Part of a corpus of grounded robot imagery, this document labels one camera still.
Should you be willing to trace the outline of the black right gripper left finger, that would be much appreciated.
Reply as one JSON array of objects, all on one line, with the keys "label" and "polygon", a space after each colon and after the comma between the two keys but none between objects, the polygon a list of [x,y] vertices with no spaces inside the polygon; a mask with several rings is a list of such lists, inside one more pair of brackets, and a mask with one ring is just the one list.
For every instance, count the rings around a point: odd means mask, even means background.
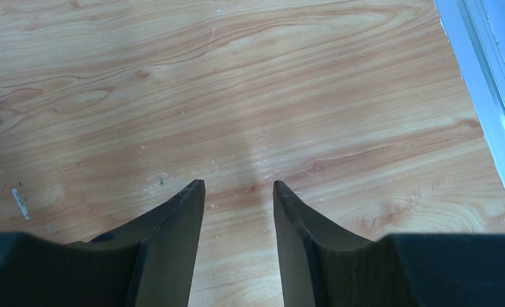
[{"label": "black right gripper left finger", "polygon": [[88,242],[0,232],[0,306],[187,306],[204,206],[196,179]]}]

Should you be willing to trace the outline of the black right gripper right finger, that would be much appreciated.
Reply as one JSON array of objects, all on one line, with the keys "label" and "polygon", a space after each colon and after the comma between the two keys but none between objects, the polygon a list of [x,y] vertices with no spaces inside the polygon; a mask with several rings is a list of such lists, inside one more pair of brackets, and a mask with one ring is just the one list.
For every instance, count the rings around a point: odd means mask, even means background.
[{"label": "black right gripper right finger", "polygon": [[505,234],[391,233],[373,241],[280,180],[273,213],[286,306],[505,306]]}]

